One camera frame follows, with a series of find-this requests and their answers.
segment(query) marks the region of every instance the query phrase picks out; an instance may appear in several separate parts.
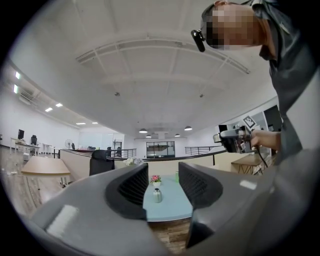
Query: hand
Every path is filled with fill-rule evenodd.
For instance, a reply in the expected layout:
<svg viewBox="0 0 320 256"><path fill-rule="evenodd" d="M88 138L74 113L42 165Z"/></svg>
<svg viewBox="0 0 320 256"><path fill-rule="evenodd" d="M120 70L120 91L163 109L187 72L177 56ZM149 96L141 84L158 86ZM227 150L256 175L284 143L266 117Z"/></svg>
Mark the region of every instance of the hand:
<svg viewBox="0 0 320 256"><path fill-rule="evenodd" d="M251 133L251 146L264 146L278 151L281 148L281 133L266 130L253 130Z"/></svg>

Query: wooden floor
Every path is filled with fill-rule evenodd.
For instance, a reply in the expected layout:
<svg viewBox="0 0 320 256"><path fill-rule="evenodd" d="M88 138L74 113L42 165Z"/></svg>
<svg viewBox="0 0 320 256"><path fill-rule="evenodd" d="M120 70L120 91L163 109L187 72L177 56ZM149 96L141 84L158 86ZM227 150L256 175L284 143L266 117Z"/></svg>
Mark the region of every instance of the wooden floor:
<svg viewBox="0 0 320 256"><path fill-rule="evenodd" d="M36 181L32 177L23 177L20 174L26 163L21 152L17 152L15 155L13 150L10 155L8 148L0 147L1 181L15 210L19 214L30 218L37 207L54 197L62 188L59 178L39 178L40 190L38 190ZM27 196L27 190L30 191L31 198ZM171 252L179 254L185 250L190 219L149 222L148 224Z"/></svg>

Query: ceiling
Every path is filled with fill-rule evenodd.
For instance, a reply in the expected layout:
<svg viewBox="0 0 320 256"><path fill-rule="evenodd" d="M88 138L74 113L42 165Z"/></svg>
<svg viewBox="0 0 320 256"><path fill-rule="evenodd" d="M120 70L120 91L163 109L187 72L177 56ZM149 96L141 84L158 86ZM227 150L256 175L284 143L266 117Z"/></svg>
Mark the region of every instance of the ceiling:
<svg viewBox="0 0 320 256"><path fill-rule="evenodd" d="M71 125L75 128L97 128L102 127L100 124L92 124L89 120L65 106L56 107L59 102L51 99L39 89L37 89L32 82L25 75L20 75L16 78L16 70L8 63L2 67L1 85L14 94L14 85L18 86L17 98L22 98L22 102L31 106L34 110L46 115L55 120L59 120L65 124ZM76 125L76 123L85 123L85 125Z"/></svg>
<svg viewBox="0 0 320 256"><path fill-rule="evenodd" d="M259 58L257 49L199 52L190 32L199 29L201 13L212 2L60 0L44 19L58 28L79 65L108 93L119 93L122 109L114 111L126 116L136 138L145 137L141 128L172 138L191 134L184 127L232 82L249 76ZM44 30L49 33L49 25ZM112 121L103 124L121 128Z"/></svg>

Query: person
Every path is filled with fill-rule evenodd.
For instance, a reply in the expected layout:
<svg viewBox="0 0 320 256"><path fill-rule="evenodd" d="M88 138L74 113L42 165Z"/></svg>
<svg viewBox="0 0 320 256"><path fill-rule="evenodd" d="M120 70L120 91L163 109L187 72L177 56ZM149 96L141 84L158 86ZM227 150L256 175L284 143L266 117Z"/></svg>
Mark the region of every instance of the person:
<svg viewBox="0 0 320 256"><path fill-rule="evenodd" d="M219 0L204 10L201 30L209 46L219 50L261 46L260 57L269 61L272 85L283 119L281 131L254 130L252 146L279 152L277 163L302 149L287 111L316 73L307 42L277 0L253 0L251 6Z"/></svg>

